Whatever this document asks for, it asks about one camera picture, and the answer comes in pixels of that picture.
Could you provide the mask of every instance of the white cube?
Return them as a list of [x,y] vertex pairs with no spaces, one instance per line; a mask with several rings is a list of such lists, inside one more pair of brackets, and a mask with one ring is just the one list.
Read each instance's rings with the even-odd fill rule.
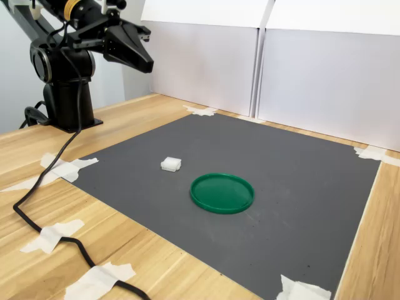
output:
[[169,172],[175,172],[181,168],[182,160],[179,158],[167,157],[161,163],[161,169]]

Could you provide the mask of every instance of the small white block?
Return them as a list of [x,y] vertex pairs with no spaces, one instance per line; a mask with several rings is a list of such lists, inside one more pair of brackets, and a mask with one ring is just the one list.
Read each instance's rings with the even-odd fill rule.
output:
[[167,157],[161,163],[161,169],[169,172],[175,172],[181,168],[182,160],[179,158]]
[[32,17],[35,21],[41,17],[42,8],[43,8],[43,6],[38,2],[36,2],[35,8],[32,7],[32,3],[31,3],[31,5],[29,5],[29,10],[31,11]]

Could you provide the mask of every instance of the black power cord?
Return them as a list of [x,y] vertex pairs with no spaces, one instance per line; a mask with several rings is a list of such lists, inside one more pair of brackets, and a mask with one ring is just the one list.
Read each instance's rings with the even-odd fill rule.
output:
[[40,24],[40,22],[38,20],[35,20],[35,23],[40,27],[40,29],[42,29],[42,31],[46,34],[49,34],[48,31],[46,30],[46,28],[44,28],[42,26],[42,24]]
[[[39,101],[38,103],[36,103],[35,108],[38,109],[40,108],[40,105],[44,105],[46,106],[46,103],[44,101]],[[24,128],[26,126],[28,122],[25,120],[24,122],[22,122],[21,126],[19,127],[20,129]]]
[[[33,193],[38,189],[38,187],[40,186],[40,183],[43,180],[43,177],[53,168],[53,166],[56,164],[56,162],[58,161],[58,159],[61,157],[61,155],[63,154],[64,150],[68,147],[68,145],[74,140],[74,138],[76,138],[76,136],[82,131],[82,122],[81,122],[81,93],[82,93],[82,76],[81,73],[79,72],[79,69],[76,67],[76,65],[71,61],[71,59],[68,57],[68,55],[64,52],[64,49],[62,49],[62,46],[66,40],[66,36],[67,36],[67,28],[68,28],[69,22],[65,23],[62,25],[61,29],[55,30],[52,33],[49,34],[49,36],[47,37],[47,45],[50,47],[50,43],[49,43],[49,39],[53,38],[53,36],[56,33],[61,32],[62,30],[64,30],[64,37],[62,39],[62,41],[56,45],[56,48],[58,48],[60,50],[60,52],[62,53],[62,55],[67,59],[67,61],[71,64],[72,68],[75,70],[76,74],[78,75],[79,78],[79,86],[77,89],[77,116],[78,116],[78,129],[77,131],[68,139],[68,141],[65,143],[65,145],[60,149],[60,151],[58,152],[56,158],[51,162],[51,164],[40,174],[39,178],[37,179],[37,181],[35,182],[34,186],[26,193],[25,196],[23,196],[21,198],[21,200],[19,200],[16,204],[14,204],[14,206],[12,207],[15,212],[24,219],[25,222],[27,222],[34,230],[36,230],[38,233],[40,233],[42,231],[42,228],[40,226],[38,226],[34,221],[32,221],[20,208],[19,206],[24,203],[26,200],[29,199],[30,196],[33,195]],[[63,236],[60,239],[61,242],[65,242],[65,243],[74,243],[75,245],[78,246],[83,258],[85,259],[85,261],[87,262],[87,264],[89,265],[90,268],[93,268],[96,264],[93,262],[93,260],[90,258],[88,252],[86,251],[85,247],[83,246],[82,242],[78,239],[75,239],[73,237],[65,237]],[[140,298],[142,298],[143,300],[150,300],[149,296],[142,291],[141,289],[132,286],[126,282],[120,281],[118,280],[114,286],[119,286],[123,289],[127,289],[128,291],[131,291],[132,293],[138,295]]]

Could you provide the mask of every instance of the green plastic lid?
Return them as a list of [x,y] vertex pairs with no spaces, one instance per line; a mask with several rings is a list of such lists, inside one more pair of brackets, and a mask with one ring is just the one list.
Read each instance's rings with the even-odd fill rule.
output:
[[211,173],[193,181],[190,195],[194,203],[207,211],[236,214],[253,203],[254,189],[235,175]]

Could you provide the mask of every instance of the dark gray surface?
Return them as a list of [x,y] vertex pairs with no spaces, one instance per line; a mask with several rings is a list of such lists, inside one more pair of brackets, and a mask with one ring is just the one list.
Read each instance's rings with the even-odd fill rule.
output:
[[[167,156],[178,172],[162,171]],[[245,288],[275,299],[281,274],[336,290],[378,161],[353,147],[232,117],[190,115],[94,153],[74,185]],[[255,190],[234,215],[197,207],[189,188],[213,172]]]

